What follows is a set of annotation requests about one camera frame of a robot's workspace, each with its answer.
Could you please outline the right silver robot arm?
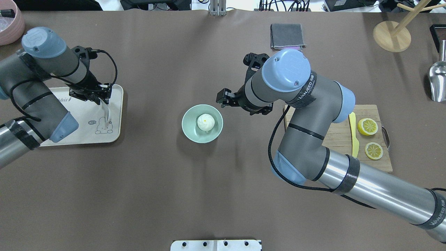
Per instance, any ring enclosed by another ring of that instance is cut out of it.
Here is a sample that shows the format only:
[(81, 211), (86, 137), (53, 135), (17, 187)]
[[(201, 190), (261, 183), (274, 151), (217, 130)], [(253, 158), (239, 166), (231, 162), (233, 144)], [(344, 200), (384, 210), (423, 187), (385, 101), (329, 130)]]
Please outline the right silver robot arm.
[(251, 115), (267, 115), (283, 100), (294, 113), (274, 158), (273, 171), (287, 183), (306, 189), (305, 181), (320, 182), (331, 192), (368, 208), (386, 210), (424, 229), (445, 243), (445, 197), (331, 151), (323, 140), (332, 123), (346, 120), (355, 106), (354, 93), (311, 69), (304, 54), (294, 48), (272, 57), (249, 53), (244, 85), (236, 93), (224, 88), (216, 102), (241, 107)]

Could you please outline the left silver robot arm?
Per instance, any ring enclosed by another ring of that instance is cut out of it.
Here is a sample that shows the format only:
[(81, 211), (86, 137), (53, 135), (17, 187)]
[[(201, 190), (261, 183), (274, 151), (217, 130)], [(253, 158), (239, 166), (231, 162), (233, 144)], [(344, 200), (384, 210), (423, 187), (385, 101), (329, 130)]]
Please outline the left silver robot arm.
[(90, 60), (103, 50), (66, 42), (47, 27), (29, 30), (18, 50), (0, 64), (1, 99), (10, 99), (22, 114), (1, 125), (0, 164), (6, 167), (46, 140), (57, 143), (78, 129), (79, 124), (45, 81), (57, 78), (69, 87), (70, 97), (108, 104), (113, 83), (97, 81)]

